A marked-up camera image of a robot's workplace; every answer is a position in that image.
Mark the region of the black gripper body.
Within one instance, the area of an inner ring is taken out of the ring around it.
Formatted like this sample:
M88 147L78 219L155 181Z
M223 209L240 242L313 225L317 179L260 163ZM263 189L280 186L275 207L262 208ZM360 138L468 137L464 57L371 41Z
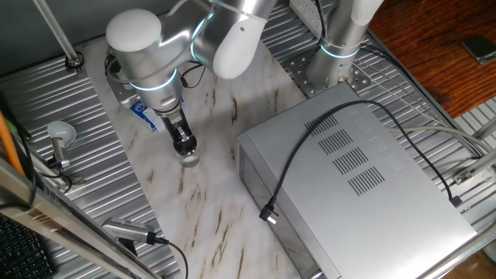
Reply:
M162 118L164 125L170 134L179 134L179 127L182 128L183 132L188 133L188 122L182 108L175 108L168 112L161 112L160 117Z

